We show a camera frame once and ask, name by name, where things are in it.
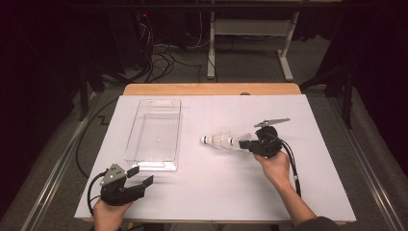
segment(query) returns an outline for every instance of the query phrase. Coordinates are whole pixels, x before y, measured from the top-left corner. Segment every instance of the wooden table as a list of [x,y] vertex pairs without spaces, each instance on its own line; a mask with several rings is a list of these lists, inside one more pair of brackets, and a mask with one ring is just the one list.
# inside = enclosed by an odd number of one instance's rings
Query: wooden table
[[300,94],[293,83],[131,84],[123,95],[284,95]]

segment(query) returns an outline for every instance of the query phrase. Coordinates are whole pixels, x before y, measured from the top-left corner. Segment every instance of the gray carpet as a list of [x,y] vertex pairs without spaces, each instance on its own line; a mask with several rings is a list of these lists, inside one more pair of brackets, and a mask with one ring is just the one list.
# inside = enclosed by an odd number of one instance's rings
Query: gray carpet
[[[275,49],[280,48],[280,38],[263,41],[251,41],[246,39],[229,38],[217,39],[216,68],[217,81],[222,83],[232,82],[284,82],[283,73],[275,54]],[[288,61],[293,72],[294,81],[298,84],[314,77],[318,70],[323,54],[329,41],[321,38],[308,40],[307,42],[294,41],[288,53]],[[164,48],[157,48],[160,54]],[[207,48],[193,50],[171,49],[173,57],[181,63],[176,63],[172,72],[166,77],[155,82],[160,83],[196,83],[214,82],[206,78],[207,72]],[[155,65],[154,75],[159,76],[163,71],[161,66],[166,66],[160,57]],[[111,83],[112,79],[106,77],[107,89],[95,97],[94,105],[88,119],[92,119],[98,110],[118,98],[124,89],[120,84]],[[333,100],[324,96],[321,90],[305,90],[310,105],[318,122],[335,167],[339,172],[344,184],[348,199],[350,200],[357,221],[342,226],[342,230],[402,230],[394,229],[385,218],[385,214],[378,206],[378,199],[373,195],[372,188],[364,170],[355,155],[354,147],[350,142],[339,115],[333,109]],[[63,155],[64,150],[80,126],[78,122],[79,100],[78,95],[73,98],[77,107],[71,115],[61,124],[54,133],[43,152],[38,157],[32,168],[31,174],[22,186],[11,208],[2,218],[0,230],[20,230],[24,221],[29,216],[31,209],[46,184],[48,176],[54,165]],[[334,99],[335,105],[341,103],[341,98]],[[89,174],[96,158],[108,125],[101,123],[103,116],[108,121],[115,109],[115,102],[109,104],[98,113],[83,136],[78,148],[78,157],[82,169]],[[408,227],[408,182],[388,150],[375,125],[370,120],[361,102],[358,92],[353,94],[352,106],[352,132],[355,134],[361,149],[367,154],[375,176],[381,183],[383,190],[400,218],[402,225]],[[56,193],[41,222],[38,230],[89,230],[90,223],[74,218],[74,213],[79,202],[80,195],[84,190],[87,179],[81,174],[76,163],[75,156],[69,160],[66,172]]]

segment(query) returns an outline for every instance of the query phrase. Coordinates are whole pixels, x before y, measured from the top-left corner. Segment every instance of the human hand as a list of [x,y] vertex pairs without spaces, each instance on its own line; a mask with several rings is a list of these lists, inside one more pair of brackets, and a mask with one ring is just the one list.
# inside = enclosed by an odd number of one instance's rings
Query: human hand
[[123,221],[123,215],[132,204],[133,202],[111,206],[99,199],[93,206],[95,231],[117,231]]
[[289,157],[288,154],[279,151],[272,158],[265,158],[254,154],[255,159],[261,164],[264,174],[275,188],[290,185],[289,181]]

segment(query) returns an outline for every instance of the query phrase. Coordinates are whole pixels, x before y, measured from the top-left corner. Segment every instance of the clear plastic container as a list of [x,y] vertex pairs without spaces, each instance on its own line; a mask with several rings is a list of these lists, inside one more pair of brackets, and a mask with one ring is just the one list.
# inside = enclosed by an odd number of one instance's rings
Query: clear plastic container
[[141,100],[125,161],[140,170],[176,170],[180,121],[180,100]]

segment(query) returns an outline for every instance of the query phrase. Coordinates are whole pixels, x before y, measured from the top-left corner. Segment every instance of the black device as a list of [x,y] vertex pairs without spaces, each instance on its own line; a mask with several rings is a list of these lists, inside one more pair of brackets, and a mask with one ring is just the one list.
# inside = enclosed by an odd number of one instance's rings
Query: black device
[[143,198],[146,188],[153,184],[153,175],[143,180],[139,185],[130,188],[125,187],[126,179],[138,174],[139,170],[139,167],[133,167],[125,171],[118,164],[112,164],[106,171],[99,173],[93,178],[88,189],[88,207],[90,213],[93,215],[93,209],[90,205],[90,191],[95,181],[102,176],[104,178],[100,183],[102,187],[100,196],[108,205],[120,206]]
[[289,156],[289,161],[292,166],[293,180],[296,187],[296,192],[301,196],[300,191],[300,182],[297,175],[296,163],[294,161],[294,155],[291,147],[283,140],[278,138],[278,132],[272,126],[272,124],[290,121],[288,118],[282,119],[270,119],[264,120],[258,124],[255,124],[255,127],[261,127],[255,132],[258,137],[257,141],[239,141],[241,149],[248,149],[250,152],[263,156],[265,158],[272,158],[276,156],[282,147],[285,149]]
[[278,133],[272,126],[265,126],[255,132],[257,141],[239,141],[241,149],[248,149],[252,153],[266,158],[274,157],[282,149]]

